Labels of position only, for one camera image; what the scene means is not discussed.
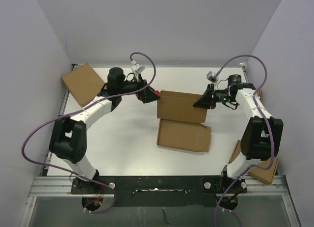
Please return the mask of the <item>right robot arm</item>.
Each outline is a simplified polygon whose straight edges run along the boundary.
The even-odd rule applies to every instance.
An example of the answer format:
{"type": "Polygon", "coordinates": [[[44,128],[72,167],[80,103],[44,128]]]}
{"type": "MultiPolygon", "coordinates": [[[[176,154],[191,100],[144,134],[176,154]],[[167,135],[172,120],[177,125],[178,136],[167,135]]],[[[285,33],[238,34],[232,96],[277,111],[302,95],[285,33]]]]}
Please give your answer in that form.
{"type": "Polygon", "coordinates": [[[283,131],[283,121],[274,118],[257,96],[256,88],[251,83],[242,82],[238,74],[230,75],[226,89],[215,89],[209,84],[201,98],[194,103],[195,108],[213,110],[217,103],[236,110],[241,108],[248,123],[243,133],[238,156],[226,165],[218,186],[229,192],[236,182],[252,168],[260,168],[262,161],[269,161],[266,169],[271,168],[279,152],[283,131]]]}

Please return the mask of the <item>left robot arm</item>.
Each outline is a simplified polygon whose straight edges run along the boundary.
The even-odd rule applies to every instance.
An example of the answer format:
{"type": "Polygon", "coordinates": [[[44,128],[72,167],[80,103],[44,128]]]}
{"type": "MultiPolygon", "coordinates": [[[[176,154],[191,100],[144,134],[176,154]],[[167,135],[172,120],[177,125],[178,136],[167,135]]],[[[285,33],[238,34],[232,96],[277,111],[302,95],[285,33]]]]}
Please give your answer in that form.
{"type": "Polygon", "coordinates": [[[131,69],[133,79],[129,81],[122,68],[111,68],[107,82],[86,108],[54,123],[49,151],[68,164],[75,176],[83,181],[83,189],[89,193],[99,189],[100,181],[99,172],[85,155],[87,130],[104,115],[114,111],[123,95],[134,94],[144,104],[160,99],[150,83],[141,76],[145,67],[137,63],[131,69]]]}

